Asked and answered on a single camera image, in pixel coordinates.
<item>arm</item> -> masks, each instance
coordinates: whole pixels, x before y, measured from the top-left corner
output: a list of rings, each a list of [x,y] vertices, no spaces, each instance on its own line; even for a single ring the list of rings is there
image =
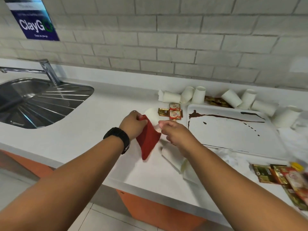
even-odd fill
[[[160,121],[162,133],[188,159],[234,230],[307,230],[308,221],[204,147],[183,125]]]
[[[130,140],[147,124],[131,112],[120,124]],[[109,136],[84,154],[41,179],[0,212],[3,231],[67,230],[98,190],[124,149],[122,140]]]

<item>sign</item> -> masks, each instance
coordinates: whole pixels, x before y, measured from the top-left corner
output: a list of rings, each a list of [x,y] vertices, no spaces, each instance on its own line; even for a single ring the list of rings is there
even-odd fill
[[[27,39],[60,41],[42,0],[5,0]]]

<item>tile floor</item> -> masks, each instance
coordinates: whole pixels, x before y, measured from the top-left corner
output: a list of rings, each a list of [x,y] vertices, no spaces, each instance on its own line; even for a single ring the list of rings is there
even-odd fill
[[[34,182],[0,169],[0,210]],[[137,221],[121,213],[89,203],[75,220],[69,231],[163,231],[157,227]]]

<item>black watch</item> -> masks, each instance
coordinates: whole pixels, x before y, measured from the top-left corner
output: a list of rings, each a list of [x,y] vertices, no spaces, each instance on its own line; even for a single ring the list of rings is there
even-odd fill
[[[123,155],[129,149],[130,141],[129,141],[128,135],[124,131],[122,131],[120,128],[114,127],[114,128],[111,128],[105,134],[105,136],[103,137],[103,140],[109,137],[110,135],[117,136],[123,141],[124,143],[124,150],[122,152],[122,155]]]

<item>brick wall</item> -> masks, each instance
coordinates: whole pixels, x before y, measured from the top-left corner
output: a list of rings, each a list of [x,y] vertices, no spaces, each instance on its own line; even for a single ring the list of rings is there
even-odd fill
[[[308,0],[43,2],[61,42],[27,40],[0,0],[0,57],[308,88]]]

